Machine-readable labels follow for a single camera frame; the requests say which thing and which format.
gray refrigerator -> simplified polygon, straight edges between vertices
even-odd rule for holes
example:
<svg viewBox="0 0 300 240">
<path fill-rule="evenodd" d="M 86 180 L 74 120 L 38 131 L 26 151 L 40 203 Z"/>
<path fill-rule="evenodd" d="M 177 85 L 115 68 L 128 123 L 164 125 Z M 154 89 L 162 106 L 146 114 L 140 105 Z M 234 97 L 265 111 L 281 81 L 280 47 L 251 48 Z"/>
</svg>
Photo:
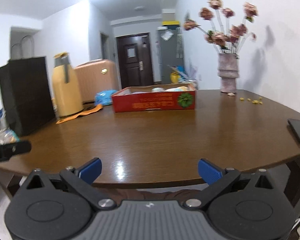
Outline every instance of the gray refrigerator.
<svg viewBox="0 0 300 240">
<path fill-rule="evenodd" d="M 161 82 L 163 85 L 171 84 L 170 74 L 173 70 L 169 65 L 184 66 L 181 29 L 158 30 L 157 34 L 159 41 Z"/>
</svg>

brown tabletop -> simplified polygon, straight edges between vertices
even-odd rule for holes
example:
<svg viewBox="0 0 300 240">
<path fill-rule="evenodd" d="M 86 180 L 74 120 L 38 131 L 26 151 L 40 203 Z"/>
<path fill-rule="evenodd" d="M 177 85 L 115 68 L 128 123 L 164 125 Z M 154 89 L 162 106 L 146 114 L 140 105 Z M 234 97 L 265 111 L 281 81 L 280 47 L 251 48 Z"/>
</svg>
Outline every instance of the brown tabletop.
<svg viewBox="0 0 300 240">
<path fill-rule="evenodd" d="M 196 110 L 114 113 L 102 111 L 63 124 L 49 124 L 26 137 L 29 154 L 0 163 L 0 169 L 28 175 L 34 168 L 57 173 L 102 160 L 98 187 L 147 188 L 202 183 L 197 163 L 252 171 L 300 156 L 300 145 L 287 118 L 300 113 L 239 90 L 235 97 L 219 90 L 199 90 Z"/>
</svg>

floor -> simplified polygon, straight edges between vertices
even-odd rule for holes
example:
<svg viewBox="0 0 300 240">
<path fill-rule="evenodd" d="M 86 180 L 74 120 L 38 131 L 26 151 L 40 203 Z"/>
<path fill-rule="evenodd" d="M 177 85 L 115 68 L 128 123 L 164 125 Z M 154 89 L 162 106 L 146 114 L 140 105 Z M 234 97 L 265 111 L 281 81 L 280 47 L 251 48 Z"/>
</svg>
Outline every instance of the floor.
<svg viewBox="0 0 300 240">
<path fill-rule="evenodd" d="M 290 170 L 286 165 L 280 165 L 275 168 L 268 170 L 276 182 L 277 186 L 281 191 L 284 191 L 284 188 L 287 184 Z M 4 224 L 4 213 L 7 209 L 7 206 L 10 203 L 9 193 L 4 189 L 7 187 L 7 181 L 11 177 L 11 173 L 7 172 L 0 172 L 0 239 L 1 240 L 12 240 L 11 236 L 8 233 L 8 230 Z M 207 187 L 207 184 L 200 184 L 200 185 L 193 185 L 193 186 L 186 186 L 186 187 L 173 187 L 173 188 L 152 188 L 152 189 L 138 189 L 140 191 L 150 191 L 153 193 L 161 193 L 167 191 L 178 191 L 181 189 L 198 189 L 203 190 Z"/>
</svg>

orange strap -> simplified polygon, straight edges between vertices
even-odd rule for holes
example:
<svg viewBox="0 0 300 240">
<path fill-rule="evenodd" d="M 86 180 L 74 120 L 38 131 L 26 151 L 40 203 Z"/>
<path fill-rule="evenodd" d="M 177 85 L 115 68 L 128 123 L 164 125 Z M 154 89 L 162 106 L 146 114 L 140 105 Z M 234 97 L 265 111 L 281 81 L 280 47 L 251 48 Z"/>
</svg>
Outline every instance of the orange strap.
<svg viewBox="0 0 300 240">
<path fill-rule="evenodd" d="M 102 104 L 99 104 L 99 105 L 97 105 L 95 108 L 93 108 L 91 110 L 83 111 L 83 112 L 80 112 L 78 114 L 74 114 L 72 116 L 69 116 L 69 117 L 66 117 L 64 119 L 61 119 L 58 122 L 56 122 L 56 124 L 61 124 L 61 123 L 64 123 L 64 122 L 76 119 L 78 116 L 85 116 L 85 115 L 88 115 L 88 114 L 93 114 L 95 112 L 98 112 L 102 108 L 103 108 Z"/>
</svg>

vase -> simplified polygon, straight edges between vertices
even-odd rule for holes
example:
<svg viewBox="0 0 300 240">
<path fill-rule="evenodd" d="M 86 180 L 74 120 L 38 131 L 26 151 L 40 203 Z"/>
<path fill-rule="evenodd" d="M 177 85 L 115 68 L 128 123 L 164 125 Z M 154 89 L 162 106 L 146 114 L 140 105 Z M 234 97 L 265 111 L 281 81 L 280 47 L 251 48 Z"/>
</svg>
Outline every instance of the vase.
<svg viewBox="0 0 300 240">
<path fill-rule="evenodd" d="M 239 77 L 237 55 L 233 53 L 220 53 L 218 76 L 221 77 L 220 92 L 236 93 L 236 78 Z"/>
</svg>

